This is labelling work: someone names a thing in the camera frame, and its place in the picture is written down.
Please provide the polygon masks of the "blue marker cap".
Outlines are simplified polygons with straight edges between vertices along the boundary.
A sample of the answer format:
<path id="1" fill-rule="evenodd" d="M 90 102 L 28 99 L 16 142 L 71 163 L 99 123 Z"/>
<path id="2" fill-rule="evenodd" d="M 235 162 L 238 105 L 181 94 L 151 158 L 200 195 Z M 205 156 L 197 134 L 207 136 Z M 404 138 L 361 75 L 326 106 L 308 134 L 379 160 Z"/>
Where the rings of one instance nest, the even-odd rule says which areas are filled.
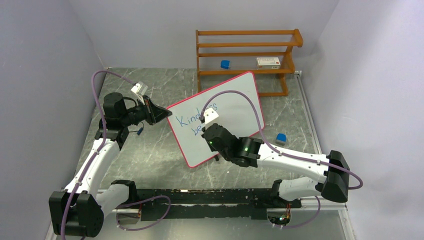
<path id="1" fill-rule="evenodd" d="M 143 127 L 141 127 L 137 132 L 136 132 L 136 134 L 139 136 L 142 132 L 143 132 L 143 130 L 144 130 L 144 128 Z"/>

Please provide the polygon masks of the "pink framed whiteboard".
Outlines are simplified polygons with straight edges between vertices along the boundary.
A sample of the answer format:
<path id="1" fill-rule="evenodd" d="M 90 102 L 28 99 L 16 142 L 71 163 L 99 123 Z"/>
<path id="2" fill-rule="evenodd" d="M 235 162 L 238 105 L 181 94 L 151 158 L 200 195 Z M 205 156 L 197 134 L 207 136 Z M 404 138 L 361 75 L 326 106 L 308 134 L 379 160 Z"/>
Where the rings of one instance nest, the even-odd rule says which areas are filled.
<path id="1" fill-rule="evenodd" d="M 167 118 L 186 164 L 195 168 L 212 159 L 202 138 L 199 120 L 203 107 L 219 115 L 217 122 L 237 137 L 250 137 L 265 127 L 255 76 L 251 71 L 219 83 L 167 107 Z"/>

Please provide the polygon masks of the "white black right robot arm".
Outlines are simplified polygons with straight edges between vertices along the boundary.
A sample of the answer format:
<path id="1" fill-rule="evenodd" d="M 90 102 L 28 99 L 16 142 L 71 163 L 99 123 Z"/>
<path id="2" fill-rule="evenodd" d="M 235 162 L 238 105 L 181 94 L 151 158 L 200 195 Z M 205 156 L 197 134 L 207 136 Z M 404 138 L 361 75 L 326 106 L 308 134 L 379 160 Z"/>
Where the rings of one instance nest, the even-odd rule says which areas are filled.
<path id="1" fill-rule="evenodd" d="M 201 136 L 211 151 L 240 167 L 284 169 L 301 175 L 294 180 L 277 181 L 269 197 L 275 207 L 311 196 L 336 203 L 348 201 L 350 168 L 339 151 L 331 150 L 325 155 L 278 148 L 259 138 L 236 137 L 216 123 Z"/>

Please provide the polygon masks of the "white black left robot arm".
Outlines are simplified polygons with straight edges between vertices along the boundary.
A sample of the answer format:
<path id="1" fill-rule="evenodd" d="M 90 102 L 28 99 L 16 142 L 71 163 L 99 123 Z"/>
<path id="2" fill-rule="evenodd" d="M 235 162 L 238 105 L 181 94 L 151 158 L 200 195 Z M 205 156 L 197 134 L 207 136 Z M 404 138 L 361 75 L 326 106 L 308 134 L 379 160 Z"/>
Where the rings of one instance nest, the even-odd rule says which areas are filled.
<path id="1" fill-rule="evenodd" d="M 49 197 L 52 228 L 62 238 L 94 238 L 112 210 L 120 205 L 132 208 L 140 199 L 132 180 L 114 180 L 105 192 L 98 190 L 127 140 L 129 127 L 144 122 L 153 126 L 172 112 L 154 104 L 147 95 L 134 100 L 135 105 L 130 108 L 126 106 L 127 100 L 128 97 L 119 92 L 104 97 L 99 128 L 89 156 L 73 180 Z"/>

